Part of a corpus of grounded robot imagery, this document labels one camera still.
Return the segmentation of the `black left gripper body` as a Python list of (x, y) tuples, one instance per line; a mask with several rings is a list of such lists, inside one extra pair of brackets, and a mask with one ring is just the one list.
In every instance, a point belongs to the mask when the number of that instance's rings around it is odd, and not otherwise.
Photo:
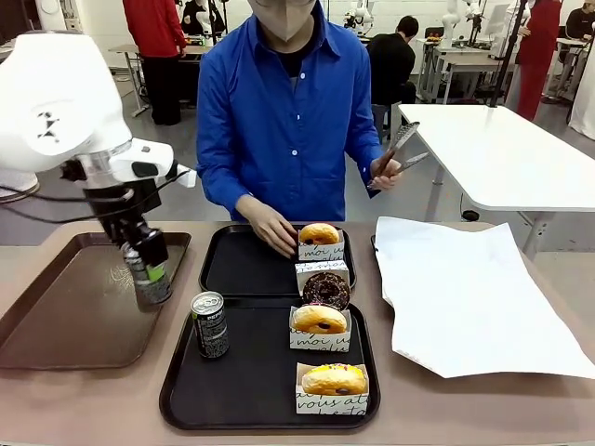
[(104, 189), (85, 189), (85, 197), (111, 241), (112, 225), (132, 225), (135, 229), (133, 245), (140, 241), (140, 230), (149, 228), (144, 214), (161, 205), (154, 179)]

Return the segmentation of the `person's right hand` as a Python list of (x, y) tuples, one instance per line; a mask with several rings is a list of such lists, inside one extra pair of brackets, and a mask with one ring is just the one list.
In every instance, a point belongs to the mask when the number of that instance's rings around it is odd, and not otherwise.
[(248, 221), (257, 236), (280, 255), (290, 258), (297, 250), (297, 232), (276, 210), (252, 195), (243, 195), (237, 211)]

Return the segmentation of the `person's left hand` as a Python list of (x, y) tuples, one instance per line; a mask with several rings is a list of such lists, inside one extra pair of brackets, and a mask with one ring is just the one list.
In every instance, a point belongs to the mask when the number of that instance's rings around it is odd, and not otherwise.
[(399, 178), (400, 168), (401, 164), (394, 159), (390, 159), (385, 166), (382, 166), (379, 158), (375, 159), (370, 166), (371, 179), (367, 189), (370, 191), (392, 189)]

